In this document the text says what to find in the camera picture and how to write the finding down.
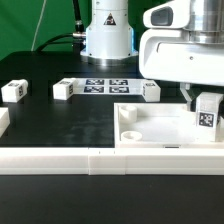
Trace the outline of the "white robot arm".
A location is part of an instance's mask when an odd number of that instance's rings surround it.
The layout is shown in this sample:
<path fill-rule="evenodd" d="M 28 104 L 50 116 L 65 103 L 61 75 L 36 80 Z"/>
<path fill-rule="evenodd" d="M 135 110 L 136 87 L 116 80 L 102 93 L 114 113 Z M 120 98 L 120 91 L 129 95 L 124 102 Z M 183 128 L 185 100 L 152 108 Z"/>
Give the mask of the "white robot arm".
<path fill-rule="evenodd" d="M 224 0 L 169 0 L 144 12 L 138 49 L 128 0 L 92 0 L 81 57 L 103 66 L 139 58 L 146 79 L 224 86 Z"/>

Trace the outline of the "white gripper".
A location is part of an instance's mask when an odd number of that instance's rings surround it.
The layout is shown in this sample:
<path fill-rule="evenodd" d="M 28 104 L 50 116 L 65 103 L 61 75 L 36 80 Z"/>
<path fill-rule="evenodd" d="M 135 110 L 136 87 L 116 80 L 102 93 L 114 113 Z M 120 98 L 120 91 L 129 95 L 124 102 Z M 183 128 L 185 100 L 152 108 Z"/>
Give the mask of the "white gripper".
<path fill-rule="evenodd" d="M 224 0 L 170 0 L 147 10 L 143 23 L 143 77 L 180 82 L 191 112 L 195 94 L 190 84 L 224 86 Z"/>

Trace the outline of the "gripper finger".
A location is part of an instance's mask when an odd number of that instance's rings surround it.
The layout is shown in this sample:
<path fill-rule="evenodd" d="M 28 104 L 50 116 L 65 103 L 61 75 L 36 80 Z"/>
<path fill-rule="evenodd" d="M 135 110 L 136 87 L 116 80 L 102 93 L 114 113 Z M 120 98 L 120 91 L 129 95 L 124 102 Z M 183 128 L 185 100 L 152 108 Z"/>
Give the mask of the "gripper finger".
<path fill-rule="evenodd" d="M 219 104 L 218 116 L 219 117 L 224 117 L 224 99 Z"/>

